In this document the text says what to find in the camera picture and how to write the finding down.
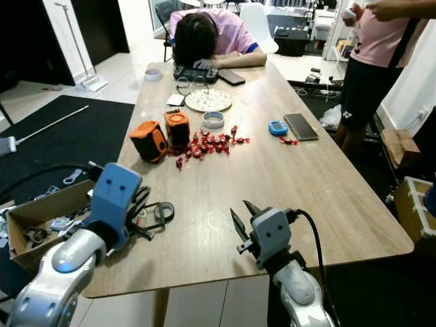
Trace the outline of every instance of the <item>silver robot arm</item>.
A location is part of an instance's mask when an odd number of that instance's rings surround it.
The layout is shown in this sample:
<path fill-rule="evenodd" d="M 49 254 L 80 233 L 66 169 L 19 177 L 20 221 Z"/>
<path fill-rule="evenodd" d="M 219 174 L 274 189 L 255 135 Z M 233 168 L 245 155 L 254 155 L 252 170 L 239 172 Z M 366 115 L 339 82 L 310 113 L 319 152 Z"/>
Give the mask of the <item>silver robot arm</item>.
<path fill-rule="evenodd" d="M 142 177 L 109 163 L 95 184 L 91 214 L 67 241 L 55 245 L 18 295 L 7 327 L 69 326 L 79 293 L 91 282 L 107 251 L 127 242 L 126 216 Z"/>
<path fill-rule="evenodd" d="M 253 231 L 248 236 L 238 215 L 230 209 L 234 226 L 243 244 L 236 247 L 238 252 L 248 250 L 256 259 L 259 269 L 266 269 L 273 283 L 280 289 L 281 302 L 295 327 L 334 327 L 322 305 L 322 291 L 319 283 L 303 271 L 295 255 L 289 253 L 289 241 L 294 211 L 282 211 L 268 207 L 260 210 L 244 201 L 253 215 L 250 219 Z"/>

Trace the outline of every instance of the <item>smartphone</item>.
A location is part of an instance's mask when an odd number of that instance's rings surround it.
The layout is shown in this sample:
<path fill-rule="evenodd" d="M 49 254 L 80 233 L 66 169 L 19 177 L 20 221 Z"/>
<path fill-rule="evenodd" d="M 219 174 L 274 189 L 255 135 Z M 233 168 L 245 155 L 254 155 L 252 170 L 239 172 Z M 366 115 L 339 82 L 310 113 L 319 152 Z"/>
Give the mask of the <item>smartphone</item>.
<path fill-rule="evenodd" d="M 299 141 L 318 139 L 318 135 L 301 114 L 286 114 L 284 119 Z"/>
<path fill-rule="evenodd" d="M 220 79 L 226 81 L 233 87 L 245 83 L 244 78 L 240 77 L 239 75 L 235 74 L 234 72 L 228 69 L 220 69 L 218 71 L 218 77 L 220 77 Z"/>

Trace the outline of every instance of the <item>wooden table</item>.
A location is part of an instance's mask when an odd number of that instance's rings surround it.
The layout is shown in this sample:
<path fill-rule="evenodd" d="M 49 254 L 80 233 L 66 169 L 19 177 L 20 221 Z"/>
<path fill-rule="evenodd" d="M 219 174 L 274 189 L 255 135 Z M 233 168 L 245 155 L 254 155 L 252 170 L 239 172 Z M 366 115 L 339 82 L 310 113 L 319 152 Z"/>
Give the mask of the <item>wooden table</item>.
<path fill-rule="evenodd" d="M 176 93 L 172 64 L 151 64 L 163 71 L 157 82 L 144 81 L 129 131 L 146 120 L 164 123 L 166 100 Z M 233 208 L 245 222 L 250 215 L 242 200 L 260 208 L 302 208 L 320 233 L 325 265 L 370 260 L 409 253 L 413 243 L 384 204 L 323 130 L 272 63 L 266 67 L 235 69 L 247 82 L 231 87 L 218 81 L 211 87 L 232 94 L 225 111 L 225 133 L 238 125 L 238 136 L 249 144 L 236 145 L 230 155 L 214 153 L 190 159 L 181 172 L 176 158 L 158 165 L 143 162 L 130 139 L 119 163 L 144 176 L 151 186 L 149 202 L 169 201 L 175 217 L 152 242 L 132 238 L 96 269 L 83 292 L 94 298 L 232 279 L 257 274 L 253 256 L 239 255 L 241 243 L 230 216 Z M 201 128 L 200 113 L 188 108 L 191 135 Z M 268 132 L 267 122 L 299 112 L 320 139 L 288 146 Z M 308 266 L 317 266 L 313 233 L 304 219 L 292 224 L 292 250 L 299 250 Z"/>

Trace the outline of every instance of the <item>orange and black speaker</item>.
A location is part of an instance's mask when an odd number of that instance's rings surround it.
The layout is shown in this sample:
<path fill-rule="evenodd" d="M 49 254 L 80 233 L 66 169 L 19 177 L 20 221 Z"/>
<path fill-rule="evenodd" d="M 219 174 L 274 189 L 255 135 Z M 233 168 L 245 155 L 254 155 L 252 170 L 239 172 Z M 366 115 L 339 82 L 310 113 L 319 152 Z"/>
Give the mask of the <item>orange and black speaker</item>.
<path fill-rule="evenodd" d="M 129 134 L 143 160 L 157 163 L 168 150 L 159 122 L 146 121 Z"/>
<path fill-rule="evenodd" d="M 186 114 L 176 109 L 165 112 L 166 134 L 173 146 L 185 146 L 189 143 L 189 120 Z"/>

